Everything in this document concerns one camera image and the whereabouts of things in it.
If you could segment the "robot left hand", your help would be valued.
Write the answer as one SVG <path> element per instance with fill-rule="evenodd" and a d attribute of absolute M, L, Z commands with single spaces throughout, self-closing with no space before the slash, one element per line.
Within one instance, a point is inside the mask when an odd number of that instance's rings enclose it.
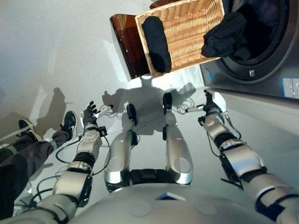
<path fill-rule="evenodd" d="M 80 121 L 84 130 L 90 127 L 98 127 L 97 119 L 106 115 L 113 107 L 113 105 L 108 105 L 104 109 L 97 110 L 94 101 L 90 101 L 86 108 L 80 113 Z"/>

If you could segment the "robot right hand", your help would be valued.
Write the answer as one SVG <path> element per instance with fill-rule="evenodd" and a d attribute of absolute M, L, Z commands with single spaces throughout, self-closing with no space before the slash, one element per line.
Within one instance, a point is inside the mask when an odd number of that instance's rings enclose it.
<path fill-rule="evenodd" d="M 199 112 L 199 111 L 209 112 L 213 109 L 217 109 L 220 112 L 226 111 L 225 99 L 219 92 L 209 91 L 208 89 L 205 89 L 204 93 L 205 93 L 205 97 L 206 97 L 206 103 L 187 108 L 187 109 L 185 109 L 186 113 Z"/>

